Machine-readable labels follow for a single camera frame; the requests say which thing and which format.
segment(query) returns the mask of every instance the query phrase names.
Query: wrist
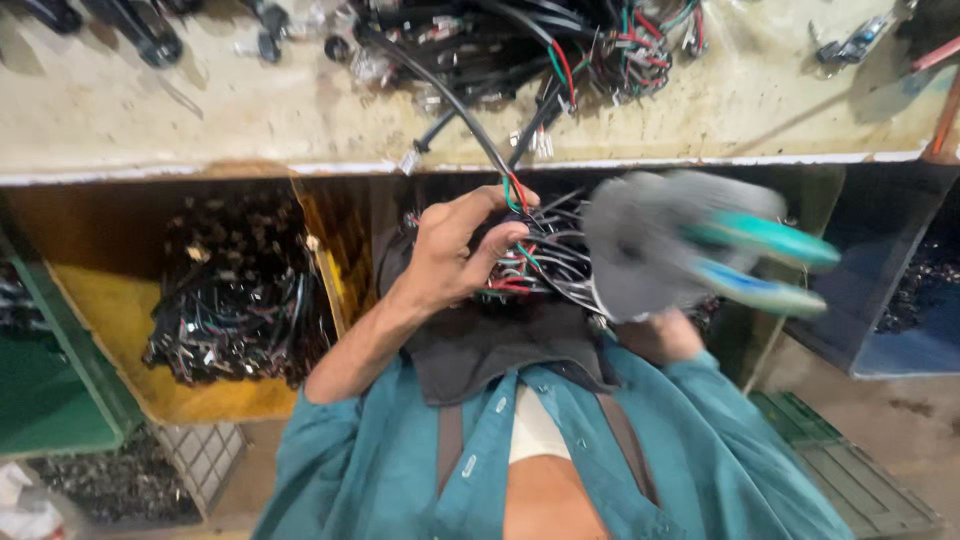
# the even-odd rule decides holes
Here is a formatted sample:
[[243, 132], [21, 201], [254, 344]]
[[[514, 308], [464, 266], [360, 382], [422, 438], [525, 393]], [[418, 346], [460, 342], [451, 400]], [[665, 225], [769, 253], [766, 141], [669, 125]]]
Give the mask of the wrist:
[[377, 308], [383, 311], [383, 316], [391, 321], [392, 325], [400, 329], [415, 328], [433, 315], [436, 309], [432, 308], [424, 299], [417, 298], [418, 295], [410, 294], [402, 286], [402, 278], [403, 276], [380, 300]]

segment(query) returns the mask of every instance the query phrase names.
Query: knuckle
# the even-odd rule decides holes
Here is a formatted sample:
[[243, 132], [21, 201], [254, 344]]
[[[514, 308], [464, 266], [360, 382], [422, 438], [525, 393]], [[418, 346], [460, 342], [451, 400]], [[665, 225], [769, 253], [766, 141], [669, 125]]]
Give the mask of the knuckle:
[[426, 210], [423, 211], [423, 215], [420, 216], [420, 225], [433, 225], [442, 221], [446, 215], [446, 210], [446, 203], [430, 205]]

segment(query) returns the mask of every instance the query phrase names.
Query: black plastic part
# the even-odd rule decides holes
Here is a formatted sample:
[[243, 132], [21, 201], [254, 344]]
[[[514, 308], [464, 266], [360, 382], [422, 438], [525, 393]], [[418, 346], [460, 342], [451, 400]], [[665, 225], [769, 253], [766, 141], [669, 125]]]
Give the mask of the black plastic part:
[[328, 37], [324, 43], [324, 54], [335, 62], [346, 63], [350, 58], [350, 44], [340, 36]]
[[84, 18], [65, 0], [23, 0], [23, 6], [47, 28], [61, 36], [73, 34], [84, 25]]
[[282, 57], [280, 45], [270, 32], [264, 30], [256, 35], [256, 48], [260, 51], [260, 58], [268, 63], [277, 63]]
[[183, 54], [183, 43], [169, 26], [158, 33], [143, 20], [128, 0], [84, 0], [97, 18], [116, 28], [133, 44], [140, 59], [154, 68], [169, 67]]

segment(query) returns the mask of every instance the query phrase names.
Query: workbench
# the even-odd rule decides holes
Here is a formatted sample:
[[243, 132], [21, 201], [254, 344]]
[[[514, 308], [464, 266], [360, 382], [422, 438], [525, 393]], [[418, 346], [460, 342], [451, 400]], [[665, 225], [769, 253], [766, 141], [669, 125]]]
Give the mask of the workbench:
[[[280, 3], [295, 18], [307, 9]], [[915, 160], [955, 68], [899, 78], [888, 32], [864, 63], [828, 78], [807, 28], [844, 39], [893, 4], [711, 0], [702, 59], [678, 60], [664, 90], [621, 107], [585, 86], [580, 110], [549, 131], [553, 157], [520, 168]], [[258, 23], [231, 0], [171, 24], [183, 58], [157, 71], [102, 24], [58, 37], [0, 17], [0, 185], [387, 174], [434, 120], [410, 91], [356, 87], [321, 42], [285, 43], [278, 65], [237, 56]], [[535, 91], [476, 113], [501, 151], [533, 115]], [[459, 119], [432, 148], [420, 170], [492, 170]]]

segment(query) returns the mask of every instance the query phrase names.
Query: metal terminal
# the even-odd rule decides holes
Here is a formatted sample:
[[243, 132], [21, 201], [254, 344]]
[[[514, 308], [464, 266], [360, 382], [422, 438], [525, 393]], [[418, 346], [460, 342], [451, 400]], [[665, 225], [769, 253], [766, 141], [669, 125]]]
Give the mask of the metal terminal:
[[400, 160], [400, 171], [404, 175], [410, 176], [419, 164], [420, 152], [417, 152], [416, 150], [407, 150], [407, 153], [403, 155], [403, 159]]
[[533, 144], [536, 141], [536, 147], [533, 149], [538, 158], [553, 158], [553, 137], [544, 132], [534, 135]]

